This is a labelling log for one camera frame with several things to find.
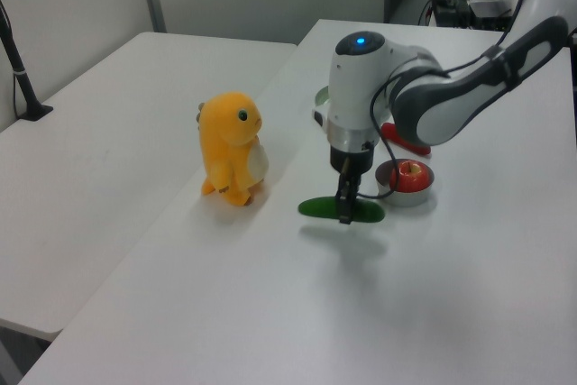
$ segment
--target apple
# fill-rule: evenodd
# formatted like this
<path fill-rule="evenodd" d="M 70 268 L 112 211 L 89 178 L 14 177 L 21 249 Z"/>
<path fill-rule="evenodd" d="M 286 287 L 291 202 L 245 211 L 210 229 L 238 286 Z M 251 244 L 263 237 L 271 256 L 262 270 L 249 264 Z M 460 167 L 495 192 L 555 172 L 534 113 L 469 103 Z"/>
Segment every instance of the apple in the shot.
<path fill-rule="evenodd" d="M 426 165 L 419 161 L 403 160 L 398 164 L 397 191 L 400 193 L 416 193 L 427 188 L 431 184 L 429 170 Z M 389 187 L 393 189 L 397 181 L 397 172 L 390 173 Z"/>

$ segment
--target yellow plush toy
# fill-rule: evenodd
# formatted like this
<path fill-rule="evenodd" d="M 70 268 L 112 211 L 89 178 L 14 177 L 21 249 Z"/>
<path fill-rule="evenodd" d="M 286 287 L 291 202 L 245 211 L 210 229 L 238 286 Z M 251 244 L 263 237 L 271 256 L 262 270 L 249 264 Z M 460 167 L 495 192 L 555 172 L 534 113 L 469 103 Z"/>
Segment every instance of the yellow plush toy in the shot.
<path fill-rule="evenodd" d="M 249 205 L 249 188 L 261 182 L 269 169 L 256 135 L 262 126 L 259 110 L 240 92 L 215 96 L 199 109 L 200 148 L 206 170 L 202 194 L 217 190 L 233 205 Z"/>

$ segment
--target black pole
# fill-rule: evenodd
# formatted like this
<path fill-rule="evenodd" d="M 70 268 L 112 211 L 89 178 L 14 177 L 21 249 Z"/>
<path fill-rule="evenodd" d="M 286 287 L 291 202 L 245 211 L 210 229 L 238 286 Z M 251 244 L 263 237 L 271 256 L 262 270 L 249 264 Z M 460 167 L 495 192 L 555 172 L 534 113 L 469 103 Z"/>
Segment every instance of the black pole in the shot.
<path fill-rule="evenodd" d="M 14 43 L 14 38 L 12 36 L 12 27 L 10 26 L 10 21 L 8 20 L 8 14 L 4 9 L 4 5 L 0 1 L 0 38 L 2 39 L 2 44 L 8 55 L 8 59 L 12 64 L 12 69 L 20 85 L 20 89 L 26 100 L 26 113 L 20 116 L 21 119 L 27 121 L 38 121 L 43 118 L 46 114 L 52 111 L 52 107 L 47 105 L 42 105 L 38 101 L 38 98 L 34 94 L 34 89 L 32 84 L 28 79 L 28 74 L 20 58 L 20 53 L 16 49 L 16 44 Z"/>

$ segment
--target white bowl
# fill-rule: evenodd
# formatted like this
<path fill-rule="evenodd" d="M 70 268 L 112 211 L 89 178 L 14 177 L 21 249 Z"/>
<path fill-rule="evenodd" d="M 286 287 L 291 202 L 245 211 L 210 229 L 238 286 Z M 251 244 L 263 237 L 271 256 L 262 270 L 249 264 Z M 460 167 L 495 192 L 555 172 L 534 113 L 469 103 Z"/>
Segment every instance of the white bowl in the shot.
<path fill-rule="evenodd" d="M 403 161 L 409 161 L 408 159 L 397 159 L 397 164 L 400 164 Z M 392 206 L 400 206 L 400 207 L 412 207 L 418 206 L 426 202 L 429 198 L 429 193 L 431 192 L 431 187 L 433 186 L 433 181 L 435 180 L 435 174 L 431 170 L 429 166 L 425 163 L 422 163 L 429 172 L 429 178 L 431 180 L 429 186 L 425 189 L 421 189 L 416 193 L 401 193 L 395 191 L 388 197 L 383 198 L 382 200 L 385 203 L 388 203 Z M 393 165 L 393 161 L 389 160 L 383 162 L 375 172 L 375 178 L 377 180 L 377 185 L 379 186 L 379 194 L 388 193 L 390 191 L 389 187 L 389 180 L 390 174 L 395 169 Z"/>

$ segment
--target white table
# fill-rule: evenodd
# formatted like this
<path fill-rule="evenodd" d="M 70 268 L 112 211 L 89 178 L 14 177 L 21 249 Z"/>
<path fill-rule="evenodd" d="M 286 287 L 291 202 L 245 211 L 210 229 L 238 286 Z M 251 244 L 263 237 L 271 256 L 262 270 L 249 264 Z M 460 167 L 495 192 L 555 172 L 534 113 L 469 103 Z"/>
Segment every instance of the white table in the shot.
<path fill-rule="evenodd" d="M 319 22 L 258 100 L 270 175 L 255 202 L 200 197 L 195 173 L 23 385 L 574 382 L 568 51 L 433 149 L 428 203 L 344 226 L 297 206 L 336 189 L 310 110 L 335 44 L 360 29 L 446 67 L 498 38 Z"/>
<path fill-rule="evenodd" d="M 198 103 L 294 49 L 143 33 L 0 134 L 0 325 L 52 340 L 201 166 Z"/>

